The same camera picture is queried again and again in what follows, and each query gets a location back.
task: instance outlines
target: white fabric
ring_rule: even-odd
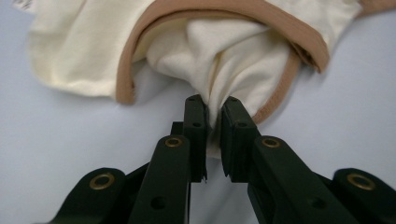
[[[152,2],[40,1],[30,33],[36,74],[60,90],[114,97],[121,52]],[[330,48],[361,9],[357,0],[270,2],[318,29]],[[289,52],[287,40],[262,24],[194,19],[152,30],[134,60],[147,56],[156,71],[190,82],[208,104],[215,127],[229,95],[240,99],[251,116],[257,113],[274,92]]]

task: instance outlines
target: cloth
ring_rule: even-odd
[[[374,5],[358,0],[45,0],[31,28],[30,56],[47,85],[124,104],[134,100],[132,65],[146,58],[160,73],[190,82],[209,106],[212,127],[229,95],[260,122],[284,98],[300,61],[323,71],[355,17],[396,4]]]

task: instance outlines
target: brown trim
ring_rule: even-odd
[[[250,18],[273,27],[293,46],[303,51],[307,62],[323,71],[330,60],[327,45],[318,31],[282,9],[263,0],[156,0],[137,21],[120,56],[117,74],[116,99],[129,104],[134,100],[131,66],[134,51],[142,36],[154,25],[175,18],[229,15]]]
[[[363,7],[358,17],[371,15],[380,11],[390,10],[396,8],[395,0],[361,0]]]
[[[288,93],[295,75],[298,72],[300,63],[301,60],[297,53],[291,50],[285,70],[283,71],[282,77],[280,78],[276,89],[272,93],[271,97],[267,100],[265,105],[259,109],[255,116],[253,116],[254,122],[260,123],[267,119],[280,106],[286,94]]]

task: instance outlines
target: white surface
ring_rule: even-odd
[[[0,4],[0,223],[47,222],[88,172],[149,161],[194,90],[147,67],[133,106],[48,89],[26,57],[33,16]],[[326,74],[303,67],[262,134],[283,138],[319,174],[356,167],[396,188],[395,21],[396,11],[355,21]],[[258,223],[247,186],[223,177],[219,161],[207,168],[207,184],[192,185],[191,224]]]

